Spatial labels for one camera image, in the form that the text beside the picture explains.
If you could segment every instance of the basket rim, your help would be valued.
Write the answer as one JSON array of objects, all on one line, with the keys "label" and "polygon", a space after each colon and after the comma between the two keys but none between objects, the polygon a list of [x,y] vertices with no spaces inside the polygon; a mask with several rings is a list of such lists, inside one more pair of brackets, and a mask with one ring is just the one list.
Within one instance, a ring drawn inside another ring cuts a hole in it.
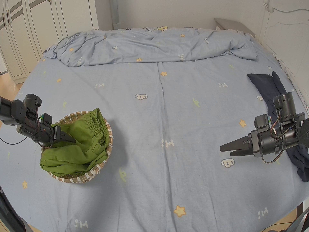
[{"label": "basket rim", "polygon": [[[63,117],[62,119],[57,121],[56,123],[57,124],[61,124],[62,122],[70,121],[72,117],[78,117],[79,115],[84,115],[84,114],[87,114],[87,113],[89,113],[89,111],[78,111],[78,112],[75,112],[75,113],[71,113],[71,114],[66,115],[65,117]],[[47,171],[47,173],[51,177],[53,177],[54,179],[59,180],[61,182],[65,182],[65,183],[85,183],[85,182],[93,179],[97,174],[99,174],[101,168],[104,167],[105,163],[107,162],[107,160],[110,157],[110,154],[112,152],[112,147],[113,147],[113,140],[114,140],[112,129],[111,129],[110,125],[109,125],[109,122],[107,122],[107,120],[105,118],[104,118],[104,121],[105,121],[105,124],[106,124],[106,126],[108,128],[108,133],[109,133],[109,138],[110,138],[110,142],[109,142],[109,144],[108,144],[108,146],[106,148],[106,152],[107,152],[107,155],[108,155],[106,160],[104,160],[100,164],[96,164],[87,173],[85,173],[85,174],[83,174],[81,176],[75,177],[75,178],[66,179],[66,178],[61,178],[61,177],[55,176],[51,172],[48,172],[48,171]]]}]

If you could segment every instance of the wardrobe door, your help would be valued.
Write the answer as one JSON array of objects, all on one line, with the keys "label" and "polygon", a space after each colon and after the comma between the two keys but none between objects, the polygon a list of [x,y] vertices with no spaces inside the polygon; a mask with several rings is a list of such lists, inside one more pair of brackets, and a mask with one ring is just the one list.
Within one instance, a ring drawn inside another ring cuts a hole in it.
[{"label": "wardrobe door", "polygon": [[43,53],[48,47],[63,38],[58,17],[52,13],[52,1],[25,0],[28,8],[28,17],[33,31],[33,37],[37,40],[37,48]]},{"label": "wardrobe door", "polygon": [[30,73],[37,65],[40,56],[34,44],[32,32],[26,26],[28,18],[25,18],[25,16],[27,15],[23,11],[21,0],[6,0],[6,5],[9,8],[7,10],[8,27],[13,44],[25,72]]},{"label": "wardrobe door", "polygon": [[5,0],[0,1],[0,51],[2,53],[3,60],[13,79],[26,77],[26,74],[23,73],[17,61],[15,52],[13,51],[14,46],[11,44],[9,38]]},{"label": "wardrobe door", "polygon": [[98,29],[94,0],[56,0],[59,20],[64,21],[68,36]]}]

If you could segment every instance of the orange star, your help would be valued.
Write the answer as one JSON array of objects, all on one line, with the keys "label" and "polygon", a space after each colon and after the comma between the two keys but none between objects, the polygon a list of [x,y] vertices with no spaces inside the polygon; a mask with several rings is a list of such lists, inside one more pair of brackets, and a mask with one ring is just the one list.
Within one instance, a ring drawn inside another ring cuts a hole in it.
[{"label": "orange star", "polygon": [[178,216],[179,218],[180,218],[182,215],[185,215],[185,214],[186,214],[186,212],[184,211],[184,207],[179,207],[179,205],[176,206],[176,210],[174,210],[174,213],[176,213],[177,216]]},{"label": "orange star", "polygon": [[27,188],[27,182],[25,180],[23,181],[23,188]]},{"label": "orange star", "polygon": [[244,121],[244,120],[242,120],[242,119],[240,120],[239,124],[240,124],[242,127],[245,127],[245,126],[246,126],[245,121]]}]

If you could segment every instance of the wardrobe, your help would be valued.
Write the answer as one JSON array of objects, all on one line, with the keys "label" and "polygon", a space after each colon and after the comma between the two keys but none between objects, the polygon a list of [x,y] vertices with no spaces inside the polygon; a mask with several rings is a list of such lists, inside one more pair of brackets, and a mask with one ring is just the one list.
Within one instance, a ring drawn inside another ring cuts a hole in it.
[{"label": "wardrobe", "polygon": [[0,2],[0,52],[15,83],[22,83],[44,50],[80,31],[112,29],[109,0],[2,0]]}]

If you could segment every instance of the robotic arm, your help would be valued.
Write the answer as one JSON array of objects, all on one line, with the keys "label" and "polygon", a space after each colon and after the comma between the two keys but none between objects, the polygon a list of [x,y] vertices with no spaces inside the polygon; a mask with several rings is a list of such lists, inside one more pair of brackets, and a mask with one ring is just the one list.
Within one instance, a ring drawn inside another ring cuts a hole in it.
[{"label": "robotic arm", "polygon": [[17,126],[17,132],[31,138],[42,147],[50,148],[60,141],[75,143],[75,139],[61,131],[60,126],[52,127],[52,117],[46,113],[38,117],[38,108],[42,100],[33,94],[28,94],[25,100],[9,101],[0,97],[0,120],[10,126]]},{"label": "robotic arm", "polygon": [[263,158],[263,155],[273,152],[278,154],[280,150],[281,154],[283,150],[298,144],[309,147],[309,118],[305,119],[304,112],[296,114],[292,93],[276,96],[273,102],[278,116],[273,125],[267,114],[257,116],[254,121],[256,130],[251,131],[248,136],[220,146],[220,151],[234,150],[230,153],[231,156],[254,155]]}]

